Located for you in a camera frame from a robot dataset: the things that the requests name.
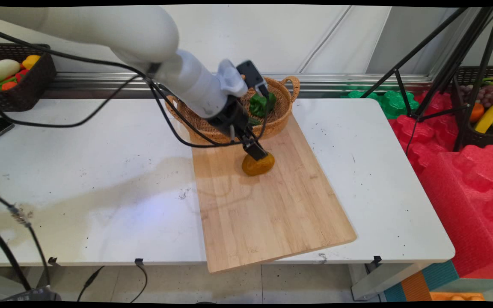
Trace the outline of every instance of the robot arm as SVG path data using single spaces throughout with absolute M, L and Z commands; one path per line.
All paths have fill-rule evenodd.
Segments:
M 249 86 L 259 93 L 267 91 L 254 64 L 247 61 L 238 70 L 225 59 L 214 76 L 192 54 L 178 50 L 178 28 L 159 6 L 0 6 L 0 19 L 61 39 L 110 47 L 119 59 L 143 72 L 157 67 L 153 79 L 197 115 L 228 136 L 245 141 L 254 138 L 248 113 L 237 100 Z M 243 148 L 256 160 L 267 155 L 258 142 Z

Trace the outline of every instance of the black basket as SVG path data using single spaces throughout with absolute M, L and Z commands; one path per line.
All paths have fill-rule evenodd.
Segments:
M 50 48 L 46 44 L 36 44 Z M 0 43 L 0 60 L 12 59 L 22 63 L 29 55 L 41 55 L 31 70 L 20 82 L 9 90 L 0 91 L 0 108 L 2 111 L 26 111 L 32 109 L 45 88 L 56 76 L 53 58 L 30 47 L 17 44 Z
M 478 66 L 463 66 L 458 69 L 456 76 L 452 80 L 452 89 L 450 98 L 452 99 L 452 106 L 454 108 L 463 106 L 463 99 L 460 96 L 460 86 L 467 86 L 473 84 L 477 79 L 479 67 Z M 493 66 L 488 66 L 484 74 L 485 77 L 493 77 Z M 456 113 L 456 122 L 458 127 L 463 123 L 463 117 L 470 117 L 465 112 Z M 491 126 L 485 134 L 481 134 L 473 129 L 471 123 L 467 123 L 465 133 L 463 134 L 463 140 L 461 142 L 463 146 L 468 144 L 476 145 L 480 148 L 492 144 L 493 145 L 493 127 Z

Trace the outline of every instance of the wicker basket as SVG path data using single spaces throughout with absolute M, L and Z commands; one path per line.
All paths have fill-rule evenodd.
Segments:
M 54 80 L 56 69 L 50 54 L 17 44 L 0 43 L 0 60 L 12 59 L 22 62 L 29 55 L 41 55 L 32 69 L 9 90 L 0 91 L 0 108 L 2 111 L 26 111 L 32 109 L 45 88 Z
M 464 101 L 459 95 L 460 86 L 467 86 L 473 84 L 477 79 L 479 67 L 478 66 L 462 66 L 456 72 L 456 76 L 452 80 L 452 89 L 450 98 L 452 99 L 452 106 L 454 108 L 463 106 Z M 488 66 L 484 74 L 485 77 L 493 77 L 493 66 Z M 456 123 L 461 125 L 463 123 L 463 117 L 470 116 L 466 113 L 456 113 Z M 461 140 L 463 146 L 472 144 L 480 148 L 492 144 L 493 145 L 493 127 L 491 126 L 485 134 L 481 134 L 475 131 L 471 123 L 467 123 L 465 133 L 463 134 L 463 140 Z
M 264 131 L 264 135 L 262 136 L 262 139 L 269 138 L 282 131 L 282 129 L 286 126 L 286 123 L 288 122 L 288 117 L 292 113 L 292 104 L 294 103 L 300 92 L 300 81 L 298 80 L 298 78 L 294 76 L 289 76 L 287 78 L 284 78 L 281 82 L 278 82 L 277 80 L 268 77 L 264 77 L 264 78 L 266 79 L 269 91 L 273 93 L 276 97 L 276 103 L 273 111 L 267 114 L 266 130 Z M 293 86 L 292 96 L 290 95 L 288 89 L 286 89 L 286 86 L 284 86 L 284 84 L 288 81 L 292 82 L 292 86 Z M 257 118 L 260 120 L 260 122 L 262 122 L 264 120 L 263 118 L 256 117 L 252 115 L 249 111 L 249 106 L 250 106 L 249 100 L 250 98 L 252 98 L 252 96 L 254 96 L 255 93 L 256 93 L 255 90 L 250 88 L 248 90 L 248 93 L 246 93 L 243 97 L 241 97 L 240 101 L 241 104 L 248 111 L 250 117 Z M 176 105 L 176 109 L 178 109 L 178 111 L 182 115 L 184 115 L 184 117 L 196 129 L 198 129 L 201 133 L 206 135 L 208 138 L 211 138 L 215 142 L 229 142 L 228 136 L 225 136 L 216 128 L 214 128 L 212 125 L 210 125 L 207 122 L 207 120 L 199 117 L 178 98 L 172 95 L 167 96 L 167 98 L 172 103 L 174 102 L 178 103 Z M 178 115 L 174 113 L 174 111 L 167 104 L 165 105 L 168 111 L 170 112 L 170 114 L 180 123 L 184 124 L 183 121 L 178 117 Z M 207 143 L 206 140 L 202 139 L 188 126 L 186 125 L 184 126 L 190 132 L 190 135 L 193 136 L 192 138 L 194 138 L 196 142 L 203 144 Z M 262 130 L 262 125 L 256 125 L 254 127 L 254 134 L 256 135 L 260 134 L 261 130 Z

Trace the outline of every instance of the wooden cutting board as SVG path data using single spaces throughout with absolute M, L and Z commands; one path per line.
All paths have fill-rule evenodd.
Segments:
M 260 143 L 275 165 L 256 177 L 241 170 L 241 146 L 192 149 L 210 273 L 356 239 L 294 116 Z

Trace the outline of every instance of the white table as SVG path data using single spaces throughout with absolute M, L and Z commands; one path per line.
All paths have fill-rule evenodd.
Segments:
M 100 102 L 41 100 L 9 115 L 71 123 Z M 358 238 L 274 263 L 364 264 L 380 256 L 382 265 L 353 286 L 358 299 L 454 256 L 376 101 L 299 99 L 293 114 Z M 17 125 L 0 137 L 0 195 L 30 213 L 45 256 L 63 266 L 206 260 L 191 150 L 154 100 L 112 101 L 77 128 Z M 22 266 L 41 265 L 29 232 L 2 204 L 0 234 Z M 8 264 L 0 250 L 0 266 Z

